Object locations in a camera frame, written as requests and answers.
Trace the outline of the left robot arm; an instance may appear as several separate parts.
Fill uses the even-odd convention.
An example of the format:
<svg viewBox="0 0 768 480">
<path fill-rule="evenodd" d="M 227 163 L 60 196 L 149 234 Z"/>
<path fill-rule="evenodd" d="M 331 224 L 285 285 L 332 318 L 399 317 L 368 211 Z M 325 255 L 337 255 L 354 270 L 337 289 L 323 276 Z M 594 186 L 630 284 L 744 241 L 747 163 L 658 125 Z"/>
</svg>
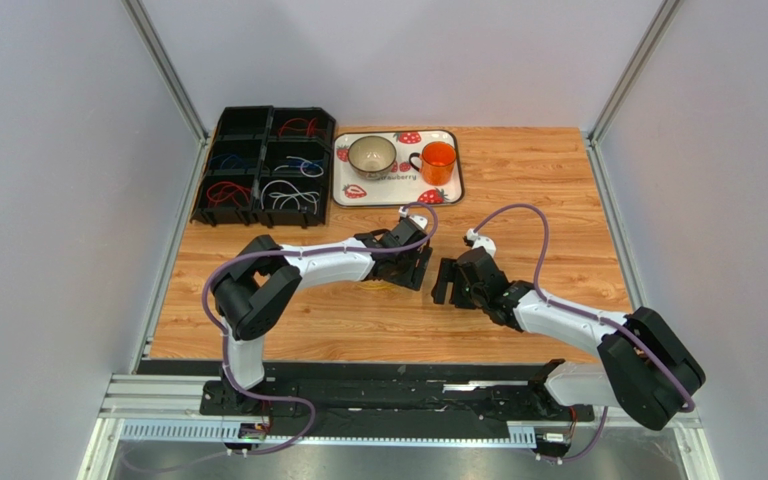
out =
<svg viewBox="0 0 768 480">
<path fill-rule="evenodd" d="M 208 277 L 201 294 L 207 317 L 222 335 L 225 381 L 249 395 L 264 380 L 265 336 L 299 291 L 368 281 L 419 290 L 434 231 L 427 218 L 403 215 L 391 229 L 330 244 L 301 247 L 256 237 Z"/>
</svg>

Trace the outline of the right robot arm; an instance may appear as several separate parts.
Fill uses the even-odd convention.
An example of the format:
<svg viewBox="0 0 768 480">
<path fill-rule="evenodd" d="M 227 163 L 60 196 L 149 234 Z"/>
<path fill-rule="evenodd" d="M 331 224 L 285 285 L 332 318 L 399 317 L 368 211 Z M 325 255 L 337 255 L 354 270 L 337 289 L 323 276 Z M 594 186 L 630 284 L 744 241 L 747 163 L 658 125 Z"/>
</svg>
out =
<svg viewBox="0 0 768 480">
<path fill-rule="evenodd" d="M 620 408 L 650 430 L 692 410 L 706 374 L 664 318 L 639 307 L 631 313 L 597 310 L 511 281 L 483 247 L 444 258 L 432 290 L 436 304 L 478 309 L 500 326 L 552 337 L 599 359 L 562 363 L 544 387 L 558 404 Z"/>
</svg>

